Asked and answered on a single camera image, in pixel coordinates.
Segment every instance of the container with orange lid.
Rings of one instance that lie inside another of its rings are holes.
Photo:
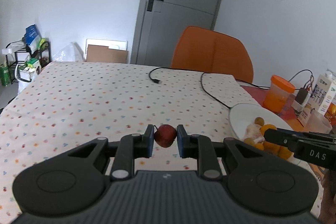
[[[280,76],[273,75],[271,77],[271,87],[262,106],[274,113],[279,113],[294,91],[295,87],[290,82]]]

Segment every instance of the red fruit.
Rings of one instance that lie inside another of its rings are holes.
[[[171,146],[176,138],[177,132],[169,124],[161,125],[154,134],[154,140],[163,148]]]

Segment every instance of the brown cardboard box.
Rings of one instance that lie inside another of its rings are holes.
[[[128,51],[108,48],[107,46],[88,45],[86,62],[126,63]]]

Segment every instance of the orange lid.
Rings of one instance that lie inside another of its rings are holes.
[[[271,82],[288,93],[293,93],[295,91],[295,87],[280,76],[272,75]]]

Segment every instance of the orange chair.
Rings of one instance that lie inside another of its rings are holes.
[[[171,67],[228,74],[249,83],[253,81],[251,59],[238,39],[194,26],[184,30]]]

